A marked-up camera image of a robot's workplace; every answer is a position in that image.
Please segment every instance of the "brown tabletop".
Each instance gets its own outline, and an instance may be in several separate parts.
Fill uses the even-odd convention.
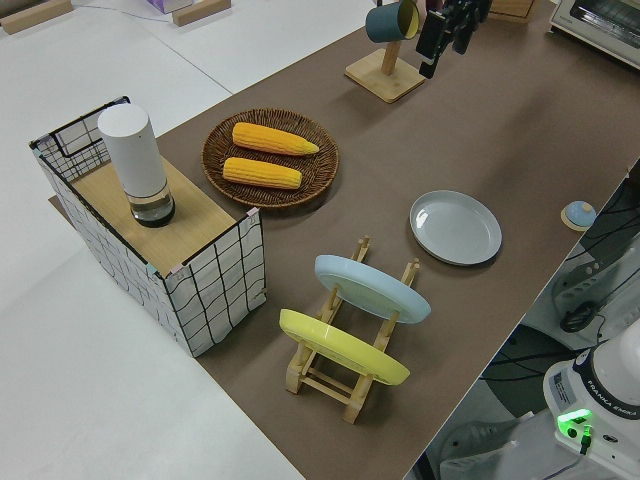
[[[637,160],[637,72],[547,33],[551,11],[542,2],[530,24],[488,20],[466,55],[448,49],[434,79],[394,104],[343,75],[378,48],[360,30],[159,139],[163,155],[236,218],[247,209],[200,167],[219,122],[285,108],[320,123],[340,148],[321,206],[265,213],[267,303],[198,358],[305,477],[402,478],[576,244],[561,209],[573,200],[602,208]],[[404,42],[400,57],[417,67],[414,48]],[[433,190],[469,194],[492,210],[503,234],[495,261],[456,267],[420,247],[409,209]],[[414,288],[433,312],[396,328],[387,352],[411,375],[397,387],[375,384],[350,425],[328,396],[285,390],[296,344],[278,315],[283,307],[315,314],[327,295],[315,257],[349,256],[364,234],[372,237],[367,263],[390,275],[420,259]],[[371,341],[378,328],[348,305],[335,325]]]

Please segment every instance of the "toaster oven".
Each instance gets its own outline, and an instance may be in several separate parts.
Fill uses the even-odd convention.
[[[640,0],[559,0],[551,26],[640,69]]]

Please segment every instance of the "yellow corn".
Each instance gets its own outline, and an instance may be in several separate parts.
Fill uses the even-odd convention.
[[[238,122],[233,126],[233,143],[239,147],[284,155],[309,155],[317,153],[317,145],[299,135],[264,127],[255,123]]]
[[[227,158],[222,177],[229,182],[289,190],[300,188],[302,182],[299,170],[240,157]]]

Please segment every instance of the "black grid pattern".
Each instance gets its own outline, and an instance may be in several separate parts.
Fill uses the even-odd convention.
[[[236,223],[166,284],[193,354],[220,342],[266,300],[260,215]]]
[[[213,238],[183,268],[157,270],[74,189],[72,181],[109,161],[97,118],[122,97],[41,137],[31,148],[67,216],[115,282],[191,355],[219,343],[266,301],[262,219],[249,213]]]

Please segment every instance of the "woven basket tray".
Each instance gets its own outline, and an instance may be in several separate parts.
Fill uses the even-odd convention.
[[[318,145],[320,151],[314,155],[294,157],[238,147],[231,136],[237,122],[255,123],[300,135]],[[302,172],[302,184],[297,190],[281,190],[228,182],[222,178],[222,168],[229,157],[295,168]],[[298,113],[273,108],[258,108],[227,118],[213,129],[202,149],[202,168],[214,187],[240,203],[267,209],[303,205],[318,197],[333,182],[338,163],[338,147],[324,128]]]

